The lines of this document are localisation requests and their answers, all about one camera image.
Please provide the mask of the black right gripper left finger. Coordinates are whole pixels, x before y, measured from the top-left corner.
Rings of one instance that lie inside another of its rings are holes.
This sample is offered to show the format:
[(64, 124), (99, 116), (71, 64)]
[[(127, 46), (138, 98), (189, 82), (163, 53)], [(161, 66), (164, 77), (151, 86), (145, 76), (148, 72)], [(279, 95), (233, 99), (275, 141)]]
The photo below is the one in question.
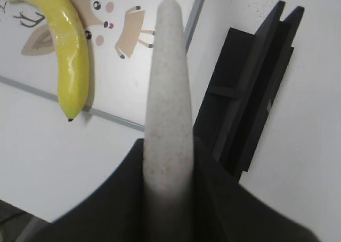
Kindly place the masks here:
[(85, 200), (30, 241), (143, 241), (143, 139)]

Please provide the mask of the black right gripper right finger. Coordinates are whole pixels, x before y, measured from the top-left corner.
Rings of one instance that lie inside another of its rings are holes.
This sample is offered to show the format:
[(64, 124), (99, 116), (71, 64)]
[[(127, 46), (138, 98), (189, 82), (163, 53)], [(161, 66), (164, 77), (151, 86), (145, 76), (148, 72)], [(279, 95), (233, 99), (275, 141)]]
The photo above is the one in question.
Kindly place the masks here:
[(237, 181), (194, 141), (195, 241), (340, 241), (340, 176), (290, 159)]

